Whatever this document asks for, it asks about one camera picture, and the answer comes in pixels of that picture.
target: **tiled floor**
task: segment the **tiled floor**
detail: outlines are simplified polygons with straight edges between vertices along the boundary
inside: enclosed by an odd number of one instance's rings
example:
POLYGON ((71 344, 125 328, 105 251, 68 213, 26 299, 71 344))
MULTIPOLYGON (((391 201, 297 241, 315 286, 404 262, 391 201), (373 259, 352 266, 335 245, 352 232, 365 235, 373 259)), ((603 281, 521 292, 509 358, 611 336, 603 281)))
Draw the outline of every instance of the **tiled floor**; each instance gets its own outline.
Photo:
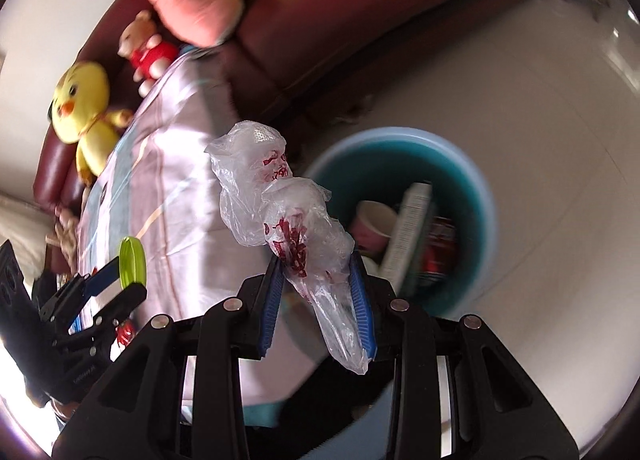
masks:
POLYGON ((425 62, 307 155, 393 124, 444 136, 475 160, 500 242, 492 288, 474 310, 580 446, 640 374, 640 103, 605 57, 612 42, 636 49, 625 12, 597 23, 580 3, 530 0, 425 62))

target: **clear plastic bag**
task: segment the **clear plastic bag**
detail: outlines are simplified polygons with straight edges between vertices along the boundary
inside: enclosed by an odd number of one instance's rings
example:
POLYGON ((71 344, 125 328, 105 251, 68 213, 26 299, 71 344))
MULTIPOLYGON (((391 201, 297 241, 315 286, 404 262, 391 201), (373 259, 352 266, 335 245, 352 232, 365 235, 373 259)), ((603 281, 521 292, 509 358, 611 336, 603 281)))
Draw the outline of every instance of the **clear plastic bag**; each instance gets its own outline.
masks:
POLYGON ((331 355, 345 368, 367 372, 351 299, 353 238, 330 218, 330 192, 292 176, 286 142, 257 122, 237 123, 207 147, 220 184, 220 214, 242 245, 268 244, 287 279, 311 305, 331 355))

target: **paper cup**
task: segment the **paper cup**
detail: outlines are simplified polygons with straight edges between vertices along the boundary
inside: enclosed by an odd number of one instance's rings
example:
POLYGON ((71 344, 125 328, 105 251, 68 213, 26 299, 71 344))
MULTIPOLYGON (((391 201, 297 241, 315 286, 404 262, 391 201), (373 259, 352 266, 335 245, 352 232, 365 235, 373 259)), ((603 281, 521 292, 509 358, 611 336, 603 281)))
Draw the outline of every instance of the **paper cup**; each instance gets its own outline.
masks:
POLYGON ((380 202, 362 201, 349 232, 362 255, 377 259, 385 251, 396 225, 398 214, 380 202))

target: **trash can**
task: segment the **trash can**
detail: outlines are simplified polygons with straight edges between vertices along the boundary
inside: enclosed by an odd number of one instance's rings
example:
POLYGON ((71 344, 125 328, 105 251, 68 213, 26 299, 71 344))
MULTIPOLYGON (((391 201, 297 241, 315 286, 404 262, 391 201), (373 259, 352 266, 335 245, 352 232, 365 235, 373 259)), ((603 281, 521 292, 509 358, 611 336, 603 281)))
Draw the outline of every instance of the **trash can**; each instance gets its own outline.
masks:
POLYGON ((383 127, 329 148, 306 176, 332 192, 329 214, 348 227, 361 200, 395 206, 414 182, 429 182, 437 215, 456 226, 458 259, 445 281, 418 289, 414 302, 456 318, 487 286, 497 239, 494 200, 482 173, 458 147, 419 129, 383 127))

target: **blanket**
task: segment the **blanket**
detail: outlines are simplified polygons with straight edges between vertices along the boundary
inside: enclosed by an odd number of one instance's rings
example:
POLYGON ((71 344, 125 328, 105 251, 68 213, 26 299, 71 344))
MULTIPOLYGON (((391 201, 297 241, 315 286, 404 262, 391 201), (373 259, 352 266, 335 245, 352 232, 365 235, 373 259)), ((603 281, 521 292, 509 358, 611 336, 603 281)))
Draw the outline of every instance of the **blanket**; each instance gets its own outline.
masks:
MULTIPOLYGON (((202 315, 235 295, 245 278, 266 271, 268 248, 241 246, 222 222, 220 185, 204 153, 238 120, 215 51, 181 56, 142 102, 89 195, 79 224, 79 272, 117 256, 123 237, 138 237, 148 271, 148 297, 134 313, 140 328, 159 313, 174 320, 202 315)), ((85 324, 119 289, 113 284, 88 305, 85 324)), ((267 357, 241 360, 244 406, 284 400, 326 353, 319 332, 287 325, 280 312, 267 357)), ((193 370, 190 360, 185 404, 193 370)))

